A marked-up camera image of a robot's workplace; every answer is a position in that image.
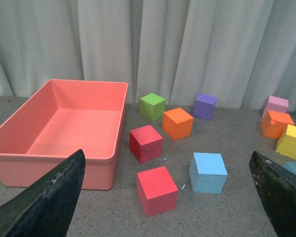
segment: red cube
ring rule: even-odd
[[[178,193],[165,166],[137,173],[137,195],[147,217],[174,209]]]
[[[162,136],[151,125],[129,132],[129,149],[140,164],[161,156],[162,142]]]

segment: purple cube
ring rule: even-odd
[[[198,94],[195,100],[192,115],[201,119],[211,120],[216,101],[216,96],[206,95],[202,93]]]

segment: pink cube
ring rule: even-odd
[[[129,131],[129,149],[141,164],[161,156],[162,136],[151,126]]]
[[[286,113],[288,110],[288,105],[288,100],[270,95],[263,109],[262,118],[265,117],[267,111],[269,110]]]
[[[137,194],[147,217],[174,209],[178,193],[165,166],[137,173]]]

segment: gray countertop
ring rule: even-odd
[[[0,124],[26,100],[0,97]],[[180,107],[192,113],[192,107]],[[162,130],[161,118],[150,122],[138,114],[138,104],[127,104],[114,186],[108,191],[81,191],[67,236],[275,237],[249,160],[254,150],[280,165],[294,160],[276,153],[276,140],[262,136],[261,114],[260,110],[215,108],[210,121],[195,118],[191,135],[173,141]],[[296,123],[296,113],[290,114]],[[129,130],[148,124],[164,138],[162,156],[139,164],[129,150]],[[220,195],[191,191],[188,168],[193,152],[222,155],[228,178]],[[179,189],[177,206],[147,218],[136,194],[136,173],[164,165]],[[22,190],[0,182],[0,206]]]

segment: orange cube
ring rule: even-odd
[[[164,112],[162,129],[174,141],[191,134],[194,118],[181,108]]]
[[[287,113],[268,111],[260,128],[264,137],[280,139],[287,125],[294,125],[294,121]]]

